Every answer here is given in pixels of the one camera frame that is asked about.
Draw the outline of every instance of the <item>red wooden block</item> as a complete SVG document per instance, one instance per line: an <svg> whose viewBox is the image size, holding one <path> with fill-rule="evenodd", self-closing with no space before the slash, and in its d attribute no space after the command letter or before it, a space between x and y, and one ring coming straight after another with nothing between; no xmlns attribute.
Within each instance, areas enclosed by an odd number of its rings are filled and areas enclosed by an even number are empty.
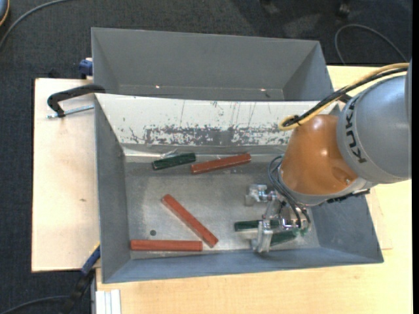
<svg viewBox="0 0 419 314"><path fill-rule="evenodd" d="M172 241L161 239L132 239L135 251L202 251L201 241Z"/></svg>
<svg viewBox="0 0 419 314"><path fill-rule="evenodd" d="M217 244L218 239L201 224L198 220L194 218L174 197L169 194L166 194L162 203L167 206L172 212L175 213L190 229L192 229L195 234L207 243L211 248Z"/></svg>
<svg viewBox="0 0 419 314"><path fill-rule="evenodd" d="M221 158L219 160L209 160L207 162L196 163L191 165L191 172L193 175L199 175L200 173L206 173L210 171L226 169L228 167L246 164L249 163L250 160L250 154L241 154L238 156Z"/></svg>

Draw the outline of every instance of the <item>black clamp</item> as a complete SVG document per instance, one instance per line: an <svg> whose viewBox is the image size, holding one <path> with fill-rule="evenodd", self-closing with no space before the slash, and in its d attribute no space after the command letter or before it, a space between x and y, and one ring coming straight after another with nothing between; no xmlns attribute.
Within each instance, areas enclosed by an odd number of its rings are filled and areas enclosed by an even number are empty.
<svg viewBox="0 0 419 314"><path fill-rule="evenodd" d="M65 116L65 112L61 108L61 106L58 104L59 101L64 101L64 100L72 99L74 97L84 96L90 93L106 93L106 91L105 91L105 88L103 88L100 85L88 84L88 85L72 88L70 90L51 94L46 102L48 103L48 106L51 107L51 109L57 113L59 118L63 118Z"/></svg>

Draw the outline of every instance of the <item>gray bin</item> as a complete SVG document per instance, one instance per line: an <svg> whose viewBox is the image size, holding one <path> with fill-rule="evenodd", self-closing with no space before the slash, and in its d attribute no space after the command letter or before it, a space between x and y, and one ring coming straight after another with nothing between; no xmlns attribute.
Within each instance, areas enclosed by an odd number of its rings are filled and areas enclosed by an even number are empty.
<svg viewBox="0 0 419 314"><path fill-rule="evenodd" d="M333 89L319 43L119 29L93 29L92 41L94 82L116 94L115 106L120 106L110 115L109 96L96 95L104 283L383 261L365 198L314 208L308 234L267 254L254 253L250 242L234 233L236 221L256 220L264 213L264 205L245 206L244 195L248 185L268 184L267 163L286 148L286 139L278 148L258 143L232 148L219 142L224 136L219 129L213 133L220 139L212 135L213 144L206 148L164 142L138 148L137 139L121 140L119 124L140 117L147 103L138 96L285 105L320 100ZM124 106L127 101L135 102L138 110ZM151 114L146 117L153 120ZM151 162L173 148L194 151L198 161L238 152L250 152L252 161L203 175L191 175L188 165L153 171ZM165 194L177 198L219 238L214 248L204 245L196 254L130 250L131 239L197 239L162 205Z"/></svg>

